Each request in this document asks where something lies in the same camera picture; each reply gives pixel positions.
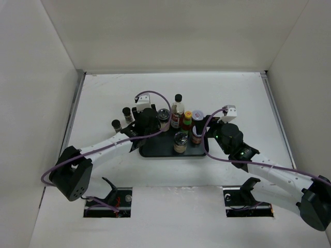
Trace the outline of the clear shaker black flip lid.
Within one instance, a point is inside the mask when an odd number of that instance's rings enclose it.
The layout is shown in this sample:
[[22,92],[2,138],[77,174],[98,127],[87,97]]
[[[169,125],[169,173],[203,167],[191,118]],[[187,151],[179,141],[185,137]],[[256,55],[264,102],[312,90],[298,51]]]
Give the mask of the clear shaker black flip lid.
[[174,151],[184,153],[187,149],[188,135],[184,132],[177,132],[174,135]]

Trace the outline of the chili sauce bottle green label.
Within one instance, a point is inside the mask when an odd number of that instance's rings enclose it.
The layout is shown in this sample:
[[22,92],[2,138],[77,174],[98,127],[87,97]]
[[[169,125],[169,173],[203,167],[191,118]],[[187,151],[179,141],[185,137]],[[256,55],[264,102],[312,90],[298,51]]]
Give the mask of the chili sauce bottle green label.
[[183,121],[180,130],[183,133],[189,134],[192,125],[192,112],[186,111],[184,113]]

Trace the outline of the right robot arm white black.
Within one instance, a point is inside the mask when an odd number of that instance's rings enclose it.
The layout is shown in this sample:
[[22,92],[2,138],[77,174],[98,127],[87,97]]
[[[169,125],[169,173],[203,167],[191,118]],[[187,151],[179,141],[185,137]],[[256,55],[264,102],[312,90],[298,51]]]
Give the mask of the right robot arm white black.
[[226,160],[238,169],[252,174],[240,188],[245,204],[270,203],[287,209],[318,231],[330,224],[330,180],[292,168],[281,167],[244,142],[238,126],[224,117],[208,115],[194,120],[202,138],[214,138]]

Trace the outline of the small spice jar black lid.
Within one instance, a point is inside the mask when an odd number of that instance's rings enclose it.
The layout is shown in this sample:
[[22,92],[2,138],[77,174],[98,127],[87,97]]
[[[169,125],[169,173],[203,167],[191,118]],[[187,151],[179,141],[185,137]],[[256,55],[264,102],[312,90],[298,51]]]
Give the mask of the small spice jar black lid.
[[130,124],[133,122],[133,117],[132,117],[132,114],[131,114],[131,109],[129,107],[125,107],[122,109],[122,113],[124,115],[124,118],[125,118],[125,122],[127,124]]

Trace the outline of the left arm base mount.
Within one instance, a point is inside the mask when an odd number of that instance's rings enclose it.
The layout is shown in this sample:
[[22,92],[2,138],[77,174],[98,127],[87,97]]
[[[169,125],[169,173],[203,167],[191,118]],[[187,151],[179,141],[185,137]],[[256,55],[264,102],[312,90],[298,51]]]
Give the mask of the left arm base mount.
[[92,189],[96,186],[106,186],[102,197],[87,196],[81,197],[85,200],[84,218],[130,218],[133,197],[133,188],[116,187],[106,177],[102,177],[102,183],[91,183]]

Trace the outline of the black rectangular tray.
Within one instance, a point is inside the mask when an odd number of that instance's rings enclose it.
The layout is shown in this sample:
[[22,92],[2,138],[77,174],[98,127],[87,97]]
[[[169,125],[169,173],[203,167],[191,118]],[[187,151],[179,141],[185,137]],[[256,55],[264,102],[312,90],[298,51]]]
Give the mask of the black rectangular tray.
[[206,156],[202,143],[196,144],[192,141],[192,132],[189,131],[186,143],[186,150],[178,153],[174,149],[174,138],[181,128],[175,129],[172,126],[169,130],[149,138],[146,143],[139,148],[139,153],[145,158],[174,158],[174,157],[203,157]]

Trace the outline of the large grinder black top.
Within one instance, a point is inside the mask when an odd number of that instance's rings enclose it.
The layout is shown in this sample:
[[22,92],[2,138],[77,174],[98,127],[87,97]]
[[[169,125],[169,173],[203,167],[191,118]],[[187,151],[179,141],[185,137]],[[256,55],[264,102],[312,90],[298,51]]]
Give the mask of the large grinder black top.
[[167,132],[169,130],[170,125],[168,124],[170,119],[170,111],[168,109],[160,109],[158,111],[158,120],[160,122],[160,129],[163,132]]

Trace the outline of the sauce jar white lid front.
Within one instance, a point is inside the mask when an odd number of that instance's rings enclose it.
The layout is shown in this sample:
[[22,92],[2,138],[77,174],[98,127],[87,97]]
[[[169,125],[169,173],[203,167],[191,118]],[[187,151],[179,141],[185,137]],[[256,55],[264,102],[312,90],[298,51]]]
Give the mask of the sauce jar white lid front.
[[193,126],[192,127],[192,135],[191,135],[191,141],[198,145],[198,144],[201,144],[202,142],[202,135],[201,134],[197,134],[197,128],[196,126]]

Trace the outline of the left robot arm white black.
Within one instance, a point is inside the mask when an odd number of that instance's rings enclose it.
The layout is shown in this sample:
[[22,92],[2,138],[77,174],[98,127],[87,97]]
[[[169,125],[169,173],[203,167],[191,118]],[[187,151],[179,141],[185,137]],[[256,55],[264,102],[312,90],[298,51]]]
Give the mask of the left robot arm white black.
[[93,178],[93,171],[118,156],[135,151],[148,138],[160,133],[154,104],[141,111],[134,107],[132,112],[135,121],[113,137],[81,149],[73,146],[65,148],[49,172],[49,180],[69,201],[92,197],[99,199],[105,206],[114,204],[114,184],[106,177]]

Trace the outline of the soy sauce bottle red label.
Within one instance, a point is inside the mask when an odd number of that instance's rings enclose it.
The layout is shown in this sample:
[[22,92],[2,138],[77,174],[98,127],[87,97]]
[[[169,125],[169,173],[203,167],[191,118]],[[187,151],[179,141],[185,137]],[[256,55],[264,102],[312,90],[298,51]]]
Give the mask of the soy sauce bottle red label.
[[171,127],[173,129],[179,129],[183,121],[185,107],[182,98],[181,94],[176,94],[175,101],[171,106]]

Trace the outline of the small spice jar front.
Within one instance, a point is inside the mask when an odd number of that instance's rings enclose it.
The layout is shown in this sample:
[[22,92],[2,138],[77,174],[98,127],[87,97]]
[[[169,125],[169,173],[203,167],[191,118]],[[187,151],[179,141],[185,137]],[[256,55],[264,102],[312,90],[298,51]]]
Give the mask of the small spice jar front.
[[115,119],[111,122],[111,125],[116,133],[119,133],[122,131],[122,125],[121,122],[118,119]]

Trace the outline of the sauce jar white lid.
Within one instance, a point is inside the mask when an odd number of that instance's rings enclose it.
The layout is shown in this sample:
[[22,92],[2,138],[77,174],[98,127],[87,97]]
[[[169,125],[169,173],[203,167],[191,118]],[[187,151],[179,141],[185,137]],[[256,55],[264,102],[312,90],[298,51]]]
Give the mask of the sauce jar white lid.
[[194,122],[196,121],[202,121],[204,119],[204,114],[200,110],[194,110],[192,111],[192,120]]
[[201,134],[197,134],[197,128],[196,126],[193,126],[192,127],[192,135],[191,135],[191,141],[198,145],[198,144],[201,144],[202,142],[202,135]]

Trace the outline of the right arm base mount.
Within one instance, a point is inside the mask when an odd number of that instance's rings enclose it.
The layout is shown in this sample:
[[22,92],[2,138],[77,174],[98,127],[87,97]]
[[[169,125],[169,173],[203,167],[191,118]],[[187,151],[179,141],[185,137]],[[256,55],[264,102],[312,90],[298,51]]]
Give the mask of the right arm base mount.
[[228,218],[274,217],[271,204],[256,201],[253,187],[260,179],[251,177],[244,184],[223,188],[225,213]]

